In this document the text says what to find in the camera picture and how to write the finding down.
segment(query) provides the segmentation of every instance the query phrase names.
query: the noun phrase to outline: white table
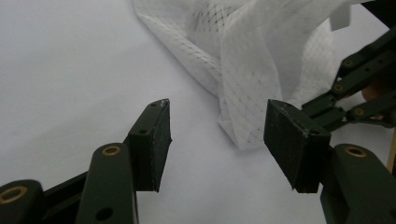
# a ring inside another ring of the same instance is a hole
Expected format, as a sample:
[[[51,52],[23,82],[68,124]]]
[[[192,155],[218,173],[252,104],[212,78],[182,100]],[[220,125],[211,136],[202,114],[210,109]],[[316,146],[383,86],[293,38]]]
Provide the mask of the white table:
[[[340,59],[387,30],[362,7],[352,19],[335,32]],[[0,185],[29,178],[48,189],[85,172],[98,147],[121,142],[162,98],[174,142],[160,193],[138,193],[141,223],[325,223],[319,194],[292,191],[266,148],[234,146],[216,123],[218,99],[139,22],[131,0],[0,0]],[[349,125],[332,143],[385,162],[390,138]]]

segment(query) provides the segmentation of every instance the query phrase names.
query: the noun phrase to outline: white mesh bag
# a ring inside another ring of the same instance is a hole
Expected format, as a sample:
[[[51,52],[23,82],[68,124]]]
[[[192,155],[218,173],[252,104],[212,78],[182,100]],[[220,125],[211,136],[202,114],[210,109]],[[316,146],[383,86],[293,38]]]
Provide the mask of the white mesh bag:
[[[332,85],[328,18],[351,0],[134,0],[148,28],[208,91],[241,149],[263,147],[268,99],[300,107]]]

